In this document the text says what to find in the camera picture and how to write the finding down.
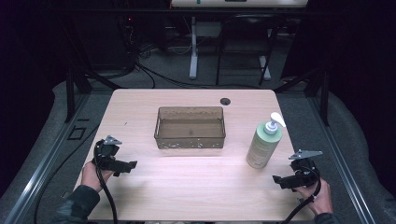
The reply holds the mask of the dark equipment rack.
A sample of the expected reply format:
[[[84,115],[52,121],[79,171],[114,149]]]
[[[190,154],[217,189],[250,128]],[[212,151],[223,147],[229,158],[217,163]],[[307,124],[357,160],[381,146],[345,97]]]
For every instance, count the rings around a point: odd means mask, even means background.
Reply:
[[[164,18],[161,16],[118,15],[115,17],[128,57],[133,63],[149,45],[166,49]]]

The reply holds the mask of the aluminium floor rail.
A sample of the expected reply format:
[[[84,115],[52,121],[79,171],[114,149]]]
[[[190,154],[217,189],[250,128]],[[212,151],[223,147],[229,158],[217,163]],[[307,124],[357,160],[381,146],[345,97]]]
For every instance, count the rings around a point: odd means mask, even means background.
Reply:
[[[40,134],[16,173],[5,194],[0,198],[0,224],[19,224],[26,217],[44,183],[55,169],[55,162],[61,158],[62,146],[73,130],[67,116],[66,96],[56,95]]]
[[[307,102],[314,112],[320,129],[324,133],[329,144],[329,154],[332,157],[332,162],[342,182],[342,189],[346,192],[344,200],[349,201],[353,205],[350,214],[356,214],[361,224],[376,224],[373,214],[361,193],[361,189],[351,173],[347,161],[341,152],[341,148],[333,135],[332,128],[325,124],[319,113],[318,101],[315,98],[308,97]]]

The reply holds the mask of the white desk leg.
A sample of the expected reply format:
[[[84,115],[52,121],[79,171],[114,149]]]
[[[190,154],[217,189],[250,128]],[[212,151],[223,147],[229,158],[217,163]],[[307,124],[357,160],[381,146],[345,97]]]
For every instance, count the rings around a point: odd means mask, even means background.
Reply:
[[[190,79],[197,78],[198,66],[198,50],[197,50],[197,35],[196,35],[196,19],[191,18],[191,64],[190,64]]]
[[[265,56],[260,56],[259,57],[260,65],[262,67],[262,77],[265,81],[270,81],[272,79],[269,68],[268,68],[268,62],[266,61]]]

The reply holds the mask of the black frame post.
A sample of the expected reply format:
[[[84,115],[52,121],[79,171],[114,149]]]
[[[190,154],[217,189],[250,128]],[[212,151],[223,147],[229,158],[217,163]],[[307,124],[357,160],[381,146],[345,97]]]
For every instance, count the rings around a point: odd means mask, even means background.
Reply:
[[[320,117],[323,123],[328,126],[328,97],[329,97],[329,76],[323,71],[323,79],[320,95]]]
[[[66,74],[66,103],[67,113],[65,123],[68,123],[75,114],[74,77],[72,69],[69,69]]]

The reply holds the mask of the green pump bottle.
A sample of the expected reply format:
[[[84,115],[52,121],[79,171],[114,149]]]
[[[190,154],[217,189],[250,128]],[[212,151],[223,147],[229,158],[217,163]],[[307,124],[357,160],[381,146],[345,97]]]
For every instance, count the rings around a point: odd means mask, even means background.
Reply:
[[[246,156],[252,168],[262,169],[267,165],[283,136],[279,126],[285,127],[286,123],[277,112],[270,115],[269,121],[257,126]]]

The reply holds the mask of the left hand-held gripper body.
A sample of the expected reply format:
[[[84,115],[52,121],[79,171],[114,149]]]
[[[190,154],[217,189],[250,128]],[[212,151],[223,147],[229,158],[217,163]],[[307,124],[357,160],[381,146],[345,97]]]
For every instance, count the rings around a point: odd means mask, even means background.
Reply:
[[[120,140],[111,135],[99,140],[94,147],[92,163],[101,170],[119,170],[120,163],[115,159],[115,155],[121,144]]]

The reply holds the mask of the black chair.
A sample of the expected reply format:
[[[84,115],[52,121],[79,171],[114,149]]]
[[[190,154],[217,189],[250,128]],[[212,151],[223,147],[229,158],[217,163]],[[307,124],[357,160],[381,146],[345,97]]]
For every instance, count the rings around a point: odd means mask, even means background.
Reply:
[[[259,85],[264,82],[259,57],[268,62],[278,32],[285,20],[275,14],[237,14],[224,21],[220,28],[216,84],[221,70],[259,69]]]

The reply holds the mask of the person's left hand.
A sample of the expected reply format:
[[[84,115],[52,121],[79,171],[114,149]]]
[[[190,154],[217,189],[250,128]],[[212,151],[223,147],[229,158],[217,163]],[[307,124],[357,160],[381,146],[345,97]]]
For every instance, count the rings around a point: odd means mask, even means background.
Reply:
[[[105,183],[113,175],[112,171],[108,171],[108,170],[104,170],[104,171],[99,170],[99,171],[102,174]],[[96,166],[91,161],[87,162],[82,169],[80,184],[90,187],[98,193],[102,190],[99,177],[97,176],[96,173]]]

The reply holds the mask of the person's right hand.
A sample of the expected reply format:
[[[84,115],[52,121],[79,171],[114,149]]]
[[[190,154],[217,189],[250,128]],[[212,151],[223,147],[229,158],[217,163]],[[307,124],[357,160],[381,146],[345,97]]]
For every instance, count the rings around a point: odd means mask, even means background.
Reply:
[[[333,212],[333,209],[330,185],[324,179],[321,179],[318,184],[320,184],[320,191],[316,195],[316,198],[308,204],[308,207],[313,211],[316,216],[325,213],[331,214]],[[309,196],[315,194],[315,190],[318,184],[315,184],[314,186],[311,186],[309,188],[295,188],[295,190],[299,192],[304,199],[307,199]]]

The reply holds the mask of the brown transparent plastic bin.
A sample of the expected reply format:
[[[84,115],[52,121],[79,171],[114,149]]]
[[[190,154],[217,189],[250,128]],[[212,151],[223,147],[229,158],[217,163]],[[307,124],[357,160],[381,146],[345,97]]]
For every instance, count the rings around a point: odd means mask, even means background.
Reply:
[[[221,106],[162,106],[154,138],[158,149],[223,148],[226,137]]]

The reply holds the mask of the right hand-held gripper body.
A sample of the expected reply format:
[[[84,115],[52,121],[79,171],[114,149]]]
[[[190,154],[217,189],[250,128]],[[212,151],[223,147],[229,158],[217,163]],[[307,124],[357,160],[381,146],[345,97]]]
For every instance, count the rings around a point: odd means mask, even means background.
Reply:
[[[322,155],[321,151],[299,149],[290,156],[290,167],[294,172],[290,184],[292,188],[310,187],[319,180],[320,172],[312,160],[319,155]]]

